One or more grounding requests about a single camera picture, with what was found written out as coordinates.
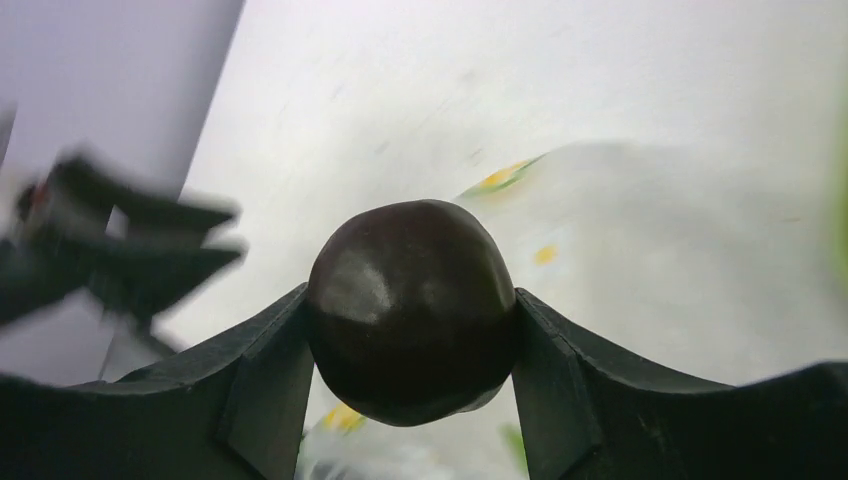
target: shiny dark round object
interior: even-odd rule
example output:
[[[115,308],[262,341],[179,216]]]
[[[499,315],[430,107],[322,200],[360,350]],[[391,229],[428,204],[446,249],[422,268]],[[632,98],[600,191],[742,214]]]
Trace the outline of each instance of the shiny dark round object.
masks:
[[[389,425],[484,405],[518,353],[503,257],[452,203],[398,203],[348,220],[315,260],[305,307],[327,386]]]

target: gray background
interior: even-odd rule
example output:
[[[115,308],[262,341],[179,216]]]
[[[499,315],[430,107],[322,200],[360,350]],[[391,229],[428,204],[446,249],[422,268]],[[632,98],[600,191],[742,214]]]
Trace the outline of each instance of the gray background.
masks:
[[[242,0],[0,0],[0,106],[17,107],[0,169],[0,226],[21,185],[80,142],[139,183],[179,192],[241,8]],[[114,326],[101,324],[96,302],[78,294],[33,316],[0,334],[0,370],[56,384],[97,375]]]

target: dark purple eggplant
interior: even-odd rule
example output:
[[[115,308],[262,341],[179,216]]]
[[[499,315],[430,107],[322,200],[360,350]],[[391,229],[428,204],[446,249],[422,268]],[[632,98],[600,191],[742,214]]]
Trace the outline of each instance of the dark purple eggplant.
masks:
[[[473,215],[437,200],[345,222],[315,260],[305,308],[327,386],[389,425],[488,403],[520,344],[515,291],[494,240]]]

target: eggplant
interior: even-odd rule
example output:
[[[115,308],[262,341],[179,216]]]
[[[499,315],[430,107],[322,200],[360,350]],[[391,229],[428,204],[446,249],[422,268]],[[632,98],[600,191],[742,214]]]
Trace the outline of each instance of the eggplant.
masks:
[[[330,390],[368,418],[416,426],[497,394],[520,347],[515,302],[480,222],[417,200],[339,227],[315,260],[304,308]]]

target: black ball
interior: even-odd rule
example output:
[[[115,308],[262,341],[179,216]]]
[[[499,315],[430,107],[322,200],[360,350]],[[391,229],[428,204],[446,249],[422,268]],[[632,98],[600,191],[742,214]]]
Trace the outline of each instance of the black ball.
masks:
[[[395,426],[478,408],[518,356],[515,290],[466,210],[419,200],[345,222],[307,287],[308,336],[330,390]]]

